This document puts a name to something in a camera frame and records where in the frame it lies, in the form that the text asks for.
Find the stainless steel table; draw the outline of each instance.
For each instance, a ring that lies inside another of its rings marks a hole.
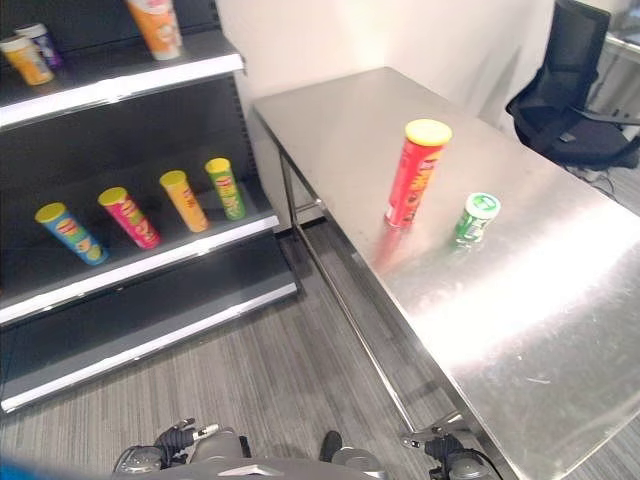
[[[322,201],[465,420],[518,478],[562,478],[638,413],[639,218],[388,68],[255,108],[287,183],[291,168]],[[402,232],[383,214],[403,127],[421,117],[446,122],[454,138]],[[457,248],[452,230],[474,191],[503,208],[482,243]],[[393,398],[392,379],[368,353]],[[394,402],[415,432],[397,394]]]

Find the black shelf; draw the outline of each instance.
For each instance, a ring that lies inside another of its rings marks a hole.
[[[257,178],[239,182],[247,215],[242,220],[225,218],[213,190],[197,194],[211,226],[191,233],[166,195],[151,205],[141,204],[150,222],[160,233],[161,244],[152,250],[138,248],[106,212],[87,229],[109,252],[98,266],[84,264],[50,235],[37,244],[2,251],[0,326],[49,311],[68,302],[127,282],[163,268],[175,266],[199,255],[271,231],[277,217]]]
[[[240,54],[218,30],[185,35],[183,53],[157,61],[140,41],[68,53],[65,68],[30,87],[9,69],[0,85],[0,130],[126,98],[205,81],[243,68]]]
[[[12,411],[297,291],[265,234],[3,332],[2,409]]]

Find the office chair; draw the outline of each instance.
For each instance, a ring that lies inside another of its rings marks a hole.
[[[629,141],[620,125],[640,119],[586,110],[610,15],[574,0],[556,0],[542,66],[506,107],[520,141],[562,166],[605,170],[638,166],[640,134]]]

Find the chair backrest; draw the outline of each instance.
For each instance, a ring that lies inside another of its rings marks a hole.
[[[584,108],[598,77],[611,15],[574,0],[556,0],[544,63],[532,85],[534,95],[558,110]]]

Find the green pringles can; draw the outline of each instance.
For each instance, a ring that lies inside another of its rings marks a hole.
[[[107,259],[107,251],[76,221],[64,203],[45,205],[35,218],[85,263],[98,265]]]
[[[487,225],[500,212],[500,200],[488,193],[476,192],[467,197],[464,212],[456,224],[456,241],[473,243],[482,240]]]
[[[240,220],[245,216],[244,203],[231,171],[231,162],[226,158],[212,158],[204,166],[220,197],[224,213],[229,220]]]

